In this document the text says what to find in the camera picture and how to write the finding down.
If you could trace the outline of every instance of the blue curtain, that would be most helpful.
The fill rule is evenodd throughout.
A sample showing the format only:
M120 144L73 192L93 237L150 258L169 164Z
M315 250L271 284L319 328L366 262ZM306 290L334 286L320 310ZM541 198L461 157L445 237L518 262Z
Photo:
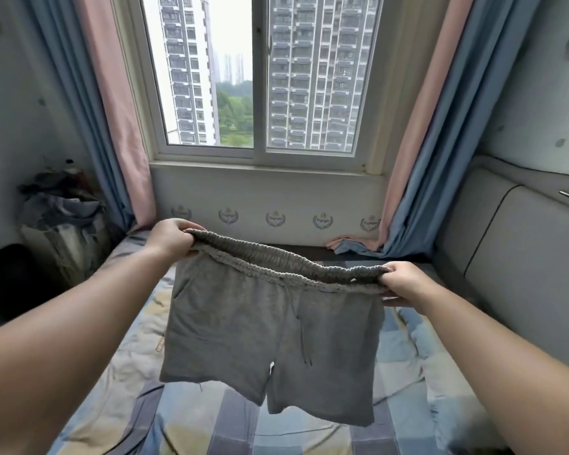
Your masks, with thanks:
M336 253L432 254L436 234L476 150L539 0L474 0L386 244L346 240Z
M110 219L128 231L135 216L73 0L14 0L14 7L71 109L89 150Z

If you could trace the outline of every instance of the elastic waistband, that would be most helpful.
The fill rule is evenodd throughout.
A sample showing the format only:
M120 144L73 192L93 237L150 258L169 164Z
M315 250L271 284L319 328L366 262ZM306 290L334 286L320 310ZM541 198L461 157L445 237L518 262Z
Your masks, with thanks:
M186 231L194 235L192 249L205 252L214 260L249 276L283 285L309 286L324 292L380 294L385 289L377 281L388 271L383 266L322 266L265 244L248 243L196 229Z

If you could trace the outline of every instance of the gray upholstered headboard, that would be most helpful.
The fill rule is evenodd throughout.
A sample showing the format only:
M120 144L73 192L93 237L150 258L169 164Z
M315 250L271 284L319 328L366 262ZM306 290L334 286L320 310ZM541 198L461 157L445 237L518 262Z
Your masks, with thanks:
M569 176L471 165L434 266L462 296L569 365Z

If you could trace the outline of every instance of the black object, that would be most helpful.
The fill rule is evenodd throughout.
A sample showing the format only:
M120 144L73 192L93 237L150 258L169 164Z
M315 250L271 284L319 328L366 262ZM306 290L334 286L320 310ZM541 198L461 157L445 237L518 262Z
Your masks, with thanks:
M10 244L0 249L0 316L6 321L59 293L27 247Z

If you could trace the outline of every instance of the pink curtain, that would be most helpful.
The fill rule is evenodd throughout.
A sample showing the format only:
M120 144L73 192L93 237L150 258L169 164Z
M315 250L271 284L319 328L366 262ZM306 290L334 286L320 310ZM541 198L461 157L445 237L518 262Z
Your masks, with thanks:
M387 241L390 222L401 202L411 170L436 109L440 91L451 67L451 61L455 55L457 43L462 36L463 26L470 13L472 2L473 0L449 0L445 19L434 47L434 53L432 54L424 83L417 95L415 106L411 112L407 129L396 156L395 166L386 191L382 220L379 224L379 238L375 241L339 237L327 243L328 248L335 249L341 243L341 240L349 239L364 244L371 251L376 251Z
M137 227L153 225L156 201L150 164L141 139L112 4L110 0L76 2Z

